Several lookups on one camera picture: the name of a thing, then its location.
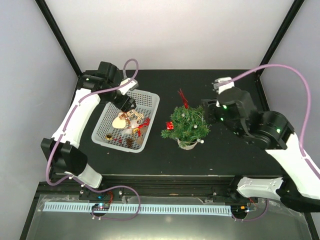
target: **flower pot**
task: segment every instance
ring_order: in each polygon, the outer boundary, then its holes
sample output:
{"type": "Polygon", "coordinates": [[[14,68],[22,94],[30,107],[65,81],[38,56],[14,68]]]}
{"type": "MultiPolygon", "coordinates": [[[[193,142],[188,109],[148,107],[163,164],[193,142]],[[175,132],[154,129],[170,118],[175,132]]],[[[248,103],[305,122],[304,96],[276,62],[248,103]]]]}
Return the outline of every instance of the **flower pot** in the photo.
{"type": "Polygon", "coordinates": [[[181,146],[181,141],[178,139],[177,140],[178,141],[178,145],[179,145],[179,147],[180,148],[182,148],[182,149],[184,149],[184,150],[191,150],[191,149],[193,149],[196,145],[197,145],[197,141],[196,142],[194,142],[193,144],[191,144],[191,145],[187,145],[187,146],[181,146]]]}

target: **white plastic basket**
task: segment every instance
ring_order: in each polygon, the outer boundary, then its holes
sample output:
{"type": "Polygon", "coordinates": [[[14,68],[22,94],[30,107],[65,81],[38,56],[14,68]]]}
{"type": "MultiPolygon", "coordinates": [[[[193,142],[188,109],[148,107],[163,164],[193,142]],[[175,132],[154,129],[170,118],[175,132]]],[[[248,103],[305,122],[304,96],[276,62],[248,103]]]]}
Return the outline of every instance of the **white plastic basket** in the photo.
{"type": "Polygon", "coordinates": [[[131,153],[140,153],[146,145],[152,124],[154,122],[156,112],[158,109],[160,98],[157,94],[141,91],[141,90],[133,90],[127,93],[130,97],[134,98],[136,103],[135,110],[138,113],[144,115],[144,119],[150,118],[150,124],[146,133],[144,134],[142,145],[137,144],[135,141],[132,143],[131,148],[128,148],[126,139],[131,138],[133,136],[130,134],[125,134],[122,136],[123,129],[117,129],[112,127],[113,120],[118,116],[118,113],[121,111],[115,107],[112,103],[107,103],[102,111],[102,114],[92,132],[92,141],[96,144],[100,144],[101,146],[117,149],[124,152],[131,153]],[[112,136],[111,140],[107,140],[106,136],[110,134],[112,136]]]}

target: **gray wall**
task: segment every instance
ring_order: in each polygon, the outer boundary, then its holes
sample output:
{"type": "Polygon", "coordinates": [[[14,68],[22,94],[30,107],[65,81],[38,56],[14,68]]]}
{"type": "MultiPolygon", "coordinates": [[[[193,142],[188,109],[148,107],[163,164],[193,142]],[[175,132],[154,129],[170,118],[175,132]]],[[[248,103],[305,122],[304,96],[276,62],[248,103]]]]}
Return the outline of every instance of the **gray wall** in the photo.
{"type": "MultiPolygon", "coordinates": [[[[304,148],[320,167],[320,0],[304,2],[270,63],[298,69],[309,83],[312,103],[304,148]]],[[[300,134],[307,99],[299,78],[289,70],[270,68],[262,83],[270,108],[285,114],[300,134]]],[[[320,234],[320,213],[313,220],[320,234]]]]}
{"type": "Polygon", "coordinates": [[[43,137],[58,128],[77,77],[34,0],[0,7],[0,239],[19,239],[39,181],[43,137]]]}

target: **heart-shaped ornament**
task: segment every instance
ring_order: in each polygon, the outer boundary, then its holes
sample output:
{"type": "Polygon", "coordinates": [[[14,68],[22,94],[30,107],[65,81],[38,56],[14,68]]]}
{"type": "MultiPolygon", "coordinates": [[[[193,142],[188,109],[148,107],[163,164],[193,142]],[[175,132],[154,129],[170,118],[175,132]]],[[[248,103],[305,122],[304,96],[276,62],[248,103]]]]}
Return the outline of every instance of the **heart-shaped ornament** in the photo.
{"type": "Polygon", "coordinates": [[[126,127],[126,120],[120,119],[120,117],[116,117],[112,122],[112,127],[115,129],[124,129],[126,127]]]}

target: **black table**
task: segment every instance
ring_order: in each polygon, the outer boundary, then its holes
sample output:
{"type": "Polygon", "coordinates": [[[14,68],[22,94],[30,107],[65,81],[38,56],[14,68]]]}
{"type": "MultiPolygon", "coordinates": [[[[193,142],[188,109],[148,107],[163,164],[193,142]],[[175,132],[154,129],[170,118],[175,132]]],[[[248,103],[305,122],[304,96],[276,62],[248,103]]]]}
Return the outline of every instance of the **black table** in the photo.
{"type": "MultiPolygon", "coordinates": [[[[221,77],[235,77],[244,70],[140,70],[136,79],[139,89],[158,94],[160,103],[145,148],[140,153],[128,153],[103,147],[91,140],[92,132],[104,109],[99,104],[93,111],[81,137],[80,150],[88,156],[88,163],[103,175],[156,176],[280,176],[280,164],[265,151],[247,145],[222,124],[211,126],[204,144],[183,150],[172,139],[163,139],[176,106],[182,106],[178,90],[181,88],[189,105],[196,107],[201,99],[216,96],[211,83],[221,77]]],[[[262,103],[249,75],[235,83],[250,92],[258,109],[262,103]]]]}

